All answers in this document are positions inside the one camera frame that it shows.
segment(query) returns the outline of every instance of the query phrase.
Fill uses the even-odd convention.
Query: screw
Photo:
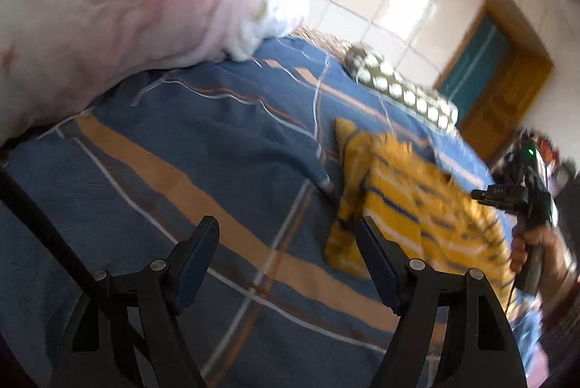
[[[425,262],[423,262],[421,259],[412,259],[409,263],[409,266],[413,270],[423,270],[425,268]]]
[[[471,275],[475,280],[481,280],[483,278],[483,272],[478,268],[470,268],[469,275]]]
[[[151,262],[151,270],[159,271],[163,270],[167,264],[163,259],[156,259]]]
[[[96,281],[98,281],[98,282],[99,282],[99,281],[101,281],[101,280],[102,280],[103,278],[105,278],[106,276],[107,276],[107,271],[106,271],[106,270],[103,270],[103,269],[101,269],[101,270],[98,270],[97,272],[95,272],[95,273],[93,274],[93,278],[94,278]]]

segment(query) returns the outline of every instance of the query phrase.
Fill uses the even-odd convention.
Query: patterned cushion
[[[405,79],[372,47],[356,43],[346,53],[344,65],[357,83],[387,95],[439,129],[454,130],[457,107],[435,89]]]

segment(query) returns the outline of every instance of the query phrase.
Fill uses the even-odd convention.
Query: human hand
[[[526,244],[544,247],[542,276],[538,289],[542,297],[542,306],[549,306],[568,275],[568,267],[564,260],[564,244],[549,226],[539,226],[522,233],[521,226],[518,225],[514,228],[513,235],[510,268],[515,273],[521,271],[528,258]]]

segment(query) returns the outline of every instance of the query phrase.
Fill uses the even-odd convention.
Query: bed
[[[324,261],[342,182],[336,117],[395,131],[465,190],[492,182],[459,136],[355,84],[298,38],[270,39],[244,63],[131,76],[19,145],[7,170],[91,271],[139,270],[203,216],[218,219],[219,248],[179,319],[210,388],[367,386],[397,318],[372,282]],[[80,291],[3,206],[0,222],[0,332],[46,386]],[[539,318],[517,313],[512,326],[529,368]],[[444,321],[419,386],[433,380]]]

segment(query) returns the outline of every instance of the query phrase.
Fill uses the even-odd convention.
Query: teal door panel
[[[457,122],[473,107],[509,50],[509,40],[483,17],[465,51],[439,91],[457,105]]]

